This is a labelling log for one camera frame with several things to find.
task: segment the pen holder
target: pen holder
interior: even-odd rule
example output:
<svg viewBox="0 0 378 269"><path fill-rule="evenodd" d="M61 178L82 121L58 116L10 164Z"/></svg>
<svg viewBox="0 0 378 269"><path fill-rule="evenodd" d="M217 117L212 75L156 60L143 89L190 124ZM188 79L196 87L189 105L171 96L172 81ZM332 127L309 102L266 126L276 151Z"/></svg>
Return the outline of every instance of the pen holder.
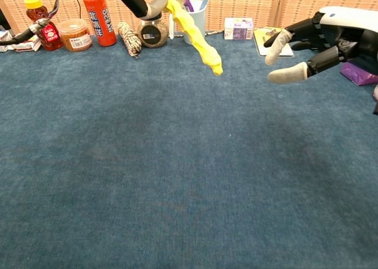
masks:
<svg viewBox="0 0 378 269"><path fill-rule="evenodd" d="M202 10L200 10L201 4L202 4L202 0L191 0L190 2L192 4L192 6L193 6L194 12L188 12L188 14L191 15L191 17L194 20L195 26L198 27L198 29L201 31L202 36L205 37L205 32L206 32L206 9L207 9L207 6L205 6L205 8L203 8ZM191 44L190 37L186 33L184 33L184 41L187 44Z"/></svg>

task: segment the snack package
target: snack package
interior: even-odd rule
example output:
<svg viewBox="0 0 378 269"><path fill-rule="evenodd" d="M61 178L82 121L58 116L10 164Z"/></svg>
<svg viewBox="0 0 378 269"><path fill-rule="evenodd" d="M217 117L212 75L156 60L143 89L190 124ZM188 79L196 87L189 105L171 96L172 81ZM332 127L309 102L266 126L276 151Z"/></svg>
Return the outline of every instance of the snack package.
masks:
<svg viewBox="0 0 378 269"><path fill-rule="evenodd" d="M0 31L0 41L11 40L12 35L9 31ZM0 46L0 52L6 52L12 50L11 46Z"/></svg>
<svg viewBox="0 0 378 269"><path fill-rule="evenodd" d="M23 43L13 44L12 48L15 51L37 51L41 47L40 39L34 35L29 40L24 41Z"/></svg>
<svg viewBox="0 0 378 269"><path fill-rule="evenodd" d="M370 74L365 70L346 62L340 70L340 73L357 86L370 85L378 83L378 75Z"/></svg>

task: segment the red can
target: red can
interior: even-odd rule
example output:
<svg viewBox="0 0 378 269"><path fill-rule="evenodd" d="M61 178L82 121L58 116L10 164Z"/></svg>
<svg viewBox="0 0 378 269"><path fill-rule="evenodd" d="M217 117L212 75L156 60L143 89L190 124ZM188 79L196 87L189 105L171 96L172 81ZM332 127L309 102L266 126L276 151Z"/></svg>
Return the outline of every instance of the red can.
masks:
<svg viewBox="0 0 378 269"><path fill-rule="evenodd" d="M105 0L83 0L100 46L112 46L117 42Z"/></svg>

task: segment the jar of seeds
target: jar of seeds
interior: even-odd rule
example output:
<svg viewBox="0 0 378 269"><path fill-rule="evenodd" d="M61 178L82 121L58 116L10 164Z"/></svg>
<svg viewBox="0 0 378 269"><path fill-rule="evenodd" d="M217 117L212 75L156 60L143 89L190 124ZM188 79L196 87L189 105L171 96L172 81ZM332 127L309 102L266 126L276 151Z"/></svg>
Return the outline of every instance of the jar of seeds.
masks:
<svg viewBox="0 0 378 269"><path fill-rule="evenodd" d="M162 47L168 39L168 26L160 18L149 21L142 20L137 34L144 46Z"/></svg>

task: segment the purple object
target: purple object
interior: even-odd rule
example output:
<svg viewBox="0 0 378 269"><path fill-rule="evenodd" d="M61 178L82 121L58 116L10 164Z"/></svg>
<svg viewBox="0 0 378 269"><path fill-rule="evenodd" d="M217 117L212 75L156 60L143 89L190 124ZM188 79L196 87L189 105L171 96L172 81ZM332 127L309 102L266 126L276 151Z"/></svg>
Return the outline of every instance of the purple object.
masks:
<svg viewBox="0 0 378 269"><path fill-rule="evenodd" d="M190 0L185 0L184 5L189 8L190 12L194 12L193 6L191 5Z"/></svg>
<svg viewBox="0 0 378 269"><path fill-rule="evenodd" d="M369 72L366 72L365 70L349 62L344 64L340 70L340 73L357 86L378 83L378 75L370 74Z"/></svg>

